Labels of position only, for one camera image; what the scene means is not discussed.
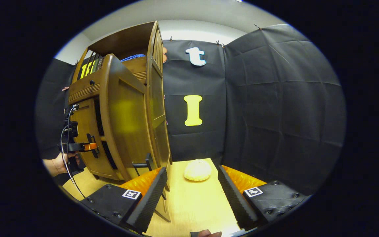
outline white ceiling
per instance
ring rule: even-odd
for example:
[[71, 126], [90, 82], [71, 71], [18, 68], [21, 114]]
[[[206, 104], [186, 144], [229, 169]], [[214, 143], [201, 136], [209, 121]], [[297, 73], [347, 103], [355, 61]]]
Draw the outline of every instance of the white ceiling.
[[83, 31], [94, 41], [114, 31], [160, 20], [196, 20], [235, 28], [246, 33], [259, 27], [285, 24], [249, 3], [235, 0], [142, 0], [119, 9]]

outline black fabric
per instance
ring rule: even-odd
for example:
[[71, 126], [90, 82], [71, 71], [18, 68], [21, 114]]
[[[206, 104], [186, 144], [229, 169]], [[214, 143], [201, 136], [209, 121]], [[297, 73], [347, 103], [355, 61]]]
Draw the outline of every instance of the black fabric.
[[[170, 152], [174, 161], [212, 158], [220, 161], [224, 150], [226, 88], [223, 48], [210, 42], [164, 40], [164, 95]], [[195, 66], [185, 50], [204, 51], [204, 66]], [[199, 95], [200, 126], [185, 126], [187, 95]]]
[[[35, 131], [41, 159], [54, 159], [59, 154], [60, 133], [63, 128], [63, 110], [68, 100], [69, 87], [75, 66], [53, 59], [42, 79], [35, 106]], [[80, 160], [79, 168], [84, 168]], [[54, 177], [62, 185], [69, 179], [67, 173]]]
[[224, 56], [223, 165], [314, 193], [337, 161], [346, 129], [343, 91], [331, 65], [286, 24], [236, 39]]

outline wooden cabinet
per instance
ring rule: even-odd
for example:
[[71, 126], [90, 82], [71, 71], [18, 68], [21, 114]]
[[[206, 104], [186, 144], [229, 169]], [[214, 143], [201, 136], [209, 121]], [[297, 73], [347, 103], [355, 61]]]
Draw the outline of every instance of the wooden cabinet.
[[[88, 64], [83, 64], [92, 51]], [[144, 57], [121, 62], [134, 54]], [[85, 49], [69, 87], [69, 105], [79, 104], [71, 119], [78, 122], [77, 143], [91, 139], [97, 157], [82, 153], [97, 176], [128, 181], [138, 176], [133, 163], [145, 163], [151, 153], [156, 167], [172, 163], [167, 138], [163, 93], [163, 43], [157, 21], [115, 32]], [[99, 59], [101, 68], [93, 70]], [[147, 172], [139, 168], [139, 173]], [[167, 214], [167, 200], [156, 212]]]

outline blue cloth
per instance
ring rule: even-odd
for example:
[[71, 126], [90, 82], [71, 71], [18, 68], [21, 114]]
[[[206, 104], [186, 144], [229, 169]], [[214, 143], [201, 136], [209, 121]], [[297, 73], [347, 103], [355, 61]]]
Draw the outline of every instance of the blue cloth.
[[136, 54], [136, 55], [133, 55], [133, 56], [129, 56], [128, 58], [124, 58], [123, 60], [121, 60], [121, 62], [127, 61], [127, 60], [132, 60], [132, 59], [135, 59], [135, 58], [144, 57], [144, 56], [145, 56], [144, 54]]

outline wooden table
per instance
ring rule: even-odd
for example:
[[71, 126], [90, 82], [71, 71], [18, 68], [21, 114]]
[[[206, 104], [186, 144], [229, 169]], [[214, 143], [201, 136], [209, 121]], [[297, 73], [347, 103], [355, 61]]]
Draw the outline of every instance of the wooden table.
[[[145, 234], [153, 237], [189, 237], [190, 232], [208, 228], [212, 233], [222, 231], [222, 237], [227, 237], [240, 230], [217, 179], [217, 169], [210, 158], [204, 160], [212, 167], [212, 174], [200, 182], [184, 177], [185, 167], [191, 161], [173, 162], [167, 174], [170, 192], [166, 192], [171, 222], [153, 214]], [[102, 178], [96, 180], [86, 169], [75, 175], [74, 179], [86, 196], [109, 183]], [[63, 187], [78, 200], [83, 199], [71, 180]]]

